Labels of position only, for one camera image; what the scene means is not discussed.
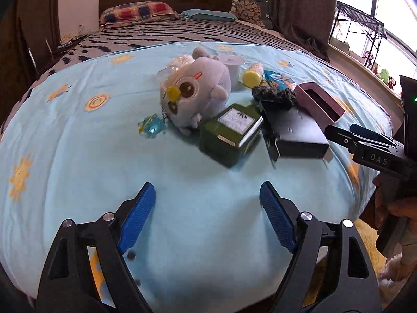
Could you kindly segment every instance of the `screw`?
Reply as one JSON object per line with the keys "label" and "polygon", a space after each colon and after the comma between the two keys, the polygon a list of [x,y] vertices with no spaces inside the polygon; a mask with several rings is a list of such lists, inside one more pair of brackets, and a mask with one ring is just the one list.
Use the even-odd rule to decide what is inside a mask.
{"label": "screw", "polygon": [[104,221],[112,221],[114,219],[114,214],[113,213],[106,213],[103,215],[103,220]]}
{"label": "screw", "polygon": [[308,212],[302,212],[301,213],[301,219],[304,221],[310,221],[313,218],[313,216]]}
{"label": "screw", "polygon": [[128,255],[127,255],[128,260],[132,261],[135,259],[135,257],[136,257],[135,252],[128,252]]}
{"label": "screw", "polygon": [[350,221],[349,219],[345,219],[345,220],[343,220],[343,225],[347,228],[352,228],[353,227],[353,222]]}
{"label": "screw", "polygon": [[62,227],[64,228],[68,228],[72,225],[72,220],[71,219],[66,219],[62,222]]}

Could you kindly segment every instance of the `blue bedsheet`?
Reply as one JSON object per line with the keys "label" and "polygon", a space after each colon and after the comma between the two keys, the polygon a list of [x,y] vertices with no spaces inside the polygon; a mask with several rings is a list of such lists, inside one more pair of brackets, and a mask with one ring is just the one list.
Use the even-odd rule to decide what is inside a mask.
{"label": "blue bedsheet", "polygon": [[[335,144],[330,163],[279,159],[273,167],[259,141],[244,164],[229,170],[172,128],[152,140],[138,134],[138,122],[160,110],[156,73],[198,45],[82,62],[50,76],[21,106],[0,143],[0,262],[18,288],[36,297],[64,219],[97,220],[145,182],[155,186],[156,205],[127,264],[155,312],[234,312],[275,292],[290,254],[259,204],[266,180],[320,220],[359,216],[377,172],[356,165]],[[262,62],[296,83],[316,81],[345,108],[340,127],[357,123],[391,134],[389,116],[371,97],[313,57],[256,45],[205,45],[243,55],[246,67]],[[247,105],[251,98],[249,89],[232,92],[229,104]]]}

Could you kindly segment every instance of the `wooden door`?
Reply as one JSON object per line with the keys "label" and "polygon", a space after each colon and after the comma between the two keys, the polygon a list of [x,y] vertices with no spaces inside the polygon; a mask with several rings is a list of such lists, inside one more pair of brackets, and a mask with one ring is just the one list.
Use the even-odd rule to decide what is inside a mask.
{"label": "wooden door", "polygon": [[39,72],[51,62],[49,47],[60,43],[58,0],[17,0],[17,17]]}
{"label": "wooden door", "polygon": [[31,67],[21,51],[16,11],[15,2],[0,20],[0,133],[3,132],[3,121],[28,90],[33,79]]}

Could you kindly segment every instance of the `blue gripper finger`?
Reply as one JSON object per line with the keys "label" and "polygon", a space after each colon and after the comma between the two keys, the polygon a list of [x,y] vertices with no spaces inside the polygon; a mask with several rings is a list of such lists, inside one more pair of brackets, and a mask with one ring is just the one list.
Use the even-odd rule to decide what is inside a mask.
{"label": "blue gripper finger", "polygon": [[140,231],[155,205],[155,199],[155,188],[152,184],[148,184],[121,227],[118,248],[122,254],[135,245]]}
{"label": "blue gripper finger", "polygon": [[295,240],[294,225],[280,202],[281,197],[269,182],[262,184],[259,199],[272,228],[274,228],[279,243],[282,247],[287,248],[290,253],[294,253],[298,246]]}

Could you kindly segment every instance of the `yellow plastic clip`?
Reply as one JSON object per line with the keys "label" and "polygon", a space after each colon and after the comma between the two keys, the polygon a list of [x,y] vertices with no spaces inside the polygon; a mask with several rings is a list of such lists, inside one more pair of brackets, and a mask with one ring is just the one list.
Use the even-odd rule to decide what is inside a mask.
{"label": "yellow plastic clip", "polygon": [[139,133],[142,133],[145,129],[145,127],[152,121],[152,119],[154,119],[156,117],[156,114],[150,116],[146,122],[142,122],[142,124],[138,127],[138,131]]}

